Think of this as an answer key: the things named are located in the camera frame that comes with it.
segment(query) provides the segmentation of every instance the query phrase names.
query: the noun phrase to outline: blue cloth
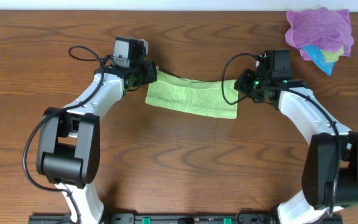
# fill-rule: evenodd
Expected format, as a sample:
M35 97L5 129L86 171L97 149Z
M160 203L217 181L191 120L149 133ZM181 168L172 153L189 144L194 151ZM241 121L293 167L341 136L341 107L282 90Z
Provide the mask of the blue cloth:
M326 62L323 53L315 45L307 45L302 49L309 55L312 61L327 75L331 75L335 62Z

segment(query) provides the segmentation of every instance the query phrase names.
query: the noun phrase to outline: cloth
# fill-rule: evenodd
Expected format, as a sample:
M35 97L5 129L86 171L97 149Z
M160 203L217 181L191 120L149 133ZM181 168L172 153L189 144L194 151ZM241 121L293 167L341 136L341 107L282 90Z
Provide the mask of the cloth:
M331 75L335 62L326 62L322 51L315 45L308 45L302 48L312 61L327 75Z
M343 47L342 56L350 56L354 39L348 9L333 11L322 7L302 12L290 10L287 12L287 20L291 28L285 34L285 40L300 50L303 59L311 60L302 49L307 45L328 52L339 52Z
M343 46L336 53L335 52L329 52L329 51L326 51L326 50L320 50L320 51L321 51L321 53L323 53L325 62L337 62L339 60L339 56L341 56L344 53Z
M224 94L229 101L238 99L235 80L224 81ZM177 78L158 71L157 81L149 84L146 103L161 108L214 118L237 118L237 104L228 105L221 82L203 82Z

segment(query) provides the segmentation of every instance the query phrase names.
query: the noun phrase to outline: light green towel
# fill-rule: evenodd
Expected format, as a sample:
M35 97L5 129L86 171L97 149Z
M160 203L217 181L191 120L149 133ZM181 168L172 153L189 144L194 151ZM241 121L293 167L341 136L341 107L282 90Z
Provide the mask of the light green towel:
M224 95L230 102L238 99L234 82L224 81ZM158 72L157 81L149 84L146 103L214 118L237 118L237 104L228 105L224 101L221 82L177 78L163 72Z
M321 53L323 53L325 62L336 62L339 60L339 56L341 56L344 53L343 46L341 47L341 49L339 49L338 52L328 52L326 50L320 50L320 51Z

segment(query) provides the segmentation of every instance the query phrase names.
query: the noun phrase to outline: pink cloth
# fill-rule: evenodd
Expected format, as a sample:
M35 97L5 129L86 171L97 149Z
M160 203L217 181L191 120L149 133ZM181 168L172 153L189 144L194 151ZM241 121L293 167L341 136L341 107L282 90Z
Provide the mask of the pink cloth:
M342 56L351 55L354 39L348 9L334 11L322 7L302 12L289 10L287 20L291 28L285 34L285 41L297 48L303 59L311 60L301 49L307 45L315 45L329 52L338 52L344 46Z

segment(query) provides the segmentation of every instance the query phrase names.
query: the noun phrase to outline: wooden table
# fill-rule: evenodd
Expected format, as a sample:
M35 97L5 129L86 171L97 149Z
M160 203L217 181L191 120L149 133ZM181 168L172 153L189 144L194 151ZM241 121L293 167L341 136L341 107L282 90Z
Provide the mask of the wooden table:
M297 78L340 122L358 131L358 13L356 40L331 77L291 49ZM67 54L85 45L111 54L115 35L145 38L164 72L215 81L240 52L282 49L284 12L0 11L0 223L26 223L32 213L68 213L63 196L31 185L22 151L48 106L73 101L90 83L96 62ZM237 78L249 58L237 60ZM101 123L98 194L109 212L236 213L269 210L301 189L308 145L270 105L243 101L235 120L165 110L144 103L147 87L126 95ZM38 135L28 164L35 171ZM358 206L342 212L358 223Z

